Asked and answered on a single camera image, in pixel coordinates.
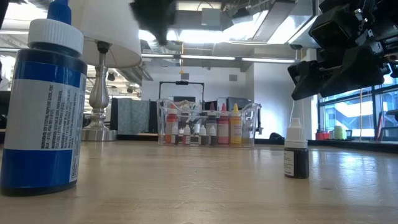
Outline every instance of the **ceiling light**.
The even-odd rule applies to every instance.
[[[243,62],[295,63],[295,60],[277,58],[242,58]]]
[[[223,41],[222,31],[213,30],[183,30],[180,40],[192,44],[217,44]]]
[[[32,21],[34,19],[47,18],[47,12],[35,7],[33,4],[10,3],[5,19],[17,21]]]
[[[206,55],[181,55],[182,59],[204,59],[204,60],[235,60],[235,57],[206,56]]]
[[[18,31],[18,30],[0,30],[0,34],[12,34],[12,35],[18,35],[18,34],[28,34],[28,31]]]
[[[149,31],[146,30],[139,30],[138,36],[140,40],[146,40],[146,41],[154,41],[156,40],[156,37],[151,34]]]
[[[174,55],[169,54],[141,54],[145,58],[174,58]]]
[[[293,43],[297,38],[299,38],[306,30],[308,30],[312,24],[315,22],[317,19],[317,16],[311,19],[310,22],[308,22],[303,28],[301,28],[289,41],[288,43]]]
[[[0,52],[17,52],[18,48],[11,48],[11,47],[0,47]]]
[[[174,30],[167,32],[167,40],[178,40],[177,33]]]
[[[177,1],[177,10],[202,11],[202,9],[221,9],[221,2],[213,1]]]

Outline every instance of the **dark liquid bottle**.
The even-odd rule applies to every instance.
[[[306,179],[310,177],[308,149],[285,148],[284,172],[286,177]]]
[[[310,177],[310,160],[304,129],[299,118],[293,118],[287,130],[284,150],[284,174],[286,177],[307,179]]]

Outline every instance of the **yellow paint bottle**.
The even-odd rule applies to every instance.
[[[230,143],[233,145],[242,144],[242,119],[236,103],[234,105],[234,111],[232,112],[230,123]]]

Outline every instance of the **red object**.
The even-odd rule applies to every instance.
[[[177,109],[172,105],[171,109],[167,109],[166,116],[166,144],[172,143],[172,130],[174,125],[178,126]]]
[[[327,140],[327,139],[329,139],[329,133],[316,133],[315,139],[316,140]]]
[[[229,144],[229,117],[223,103],[221,116],[218,120],[218,144]]]

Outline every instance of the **paint bottle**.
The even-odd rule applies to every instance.
[[[189,125],[186,125],[186,127],[184,128],[184,135],[182,137],[182,144],[184,144],[184,145],[191,144],[191,129],[189,128]]]
[[[173,130],[172,130],[172,142],[171,142],[171,144],[178,145],[178,127],[177,127],[177,125],[174,125]]]
[[[217,132],[214,126],[210,128],[209,132],[209,145],[216,146],[217,145]]]
[[[221,108],[221,116],[218,120],[218,144],[229,144],[229,113],[226,111],[226,106],[223,103]]]
[[[172,105],[171,108],[167,109],[166,116],[166,144],[172,144],[172,131],[173,127],[178,125],[177,109]]]
[[[202,125],[201,128],[200,128],[199,145],[201,145],[201,146],[206,146],[207,145],[207,134],[206,134],[206,128],[205,128],[204,125]]]
[[[210,128],[214,127],[217,133],[217,112],[215,112],[214,104],[210,104],[210,112],[207,112],[207,119],[206,119],[206,132],[210,132]]]
[[[232,112],[232,117],[230,119],[231,123],[231,134],[230,134],[230,141],[233,145],[240,145],[242,144],[242,119],[241,113],[238,110],[238,105],[235,103],[234,111]]]
[[[307,140],[300,118],[292,118],[287,129],[284,149],[284,173],[286,177],[306,179],[310,176]]]
[[[30,23],[29,49],[18,51],[2,157],[4,195],[66,190],[77,182],[87,64],[83,34],[67,0]]]

